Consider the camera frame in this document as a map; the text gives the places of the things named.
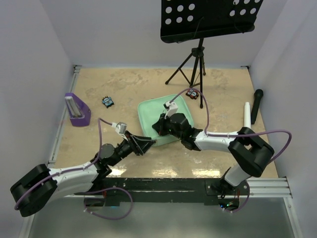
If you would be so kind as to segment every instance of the black microphone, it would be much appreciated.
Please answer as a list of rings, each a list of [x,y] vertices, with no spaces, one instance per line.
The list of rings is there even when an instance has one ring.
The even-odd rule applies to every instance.
[[[251,124],[252,125],[256,122],[262,97],[263,97],[263,90],[257,89],[254,93],[254,102],[253,102],[253,107],[252,107],[252,111],[251,111]]]

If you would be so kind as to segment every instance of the small toy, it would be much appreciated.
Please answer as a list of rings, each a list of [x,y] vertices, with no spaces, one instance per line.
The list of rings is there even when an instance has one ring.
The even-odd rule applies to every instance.
[[[197,99],[199,93],[195,89],[189,89],[186,93],[186,96],[190,97],[191,99]]]
[[[111,97],[108,97],[108,96],[105,96],[103,98],[103,101],[102,103],[108,108],[108,107],[111,107],[112,105],[114,105],[114,102],[113,100],[111,99]]]

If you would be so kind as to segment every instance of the white cylinder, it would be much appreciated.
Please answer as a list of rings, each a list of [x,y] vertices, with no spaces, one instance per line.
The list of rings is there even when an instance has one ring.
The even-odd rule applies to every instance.
[[[244,105],[244,127],[251,128],[251,109],[249,102],[246,102]]]
[[[236,187],[249,177],[251,176],[244,172],[243,169],[238,164],[236,164],[229,169],[224,177],[224,180],[226,180],[231,186]]]

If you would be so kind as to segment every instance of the perforated metal panel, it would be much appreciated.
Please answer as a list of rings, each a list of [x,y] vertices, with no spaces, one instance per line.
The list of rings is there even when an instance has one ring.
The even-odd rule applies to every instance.
[[[161,39],[166,43],[248,32],[263,0],[162,0]]]

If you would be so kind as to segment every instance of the purple holder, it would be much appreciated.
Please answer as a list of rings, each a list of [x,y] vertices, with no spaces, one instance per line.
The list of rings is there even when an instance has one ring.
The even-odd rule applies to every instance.
[[[73,126],[89,125],[91,117],[89,107],[73,93],[66,93],[65,101],[71,124]]]

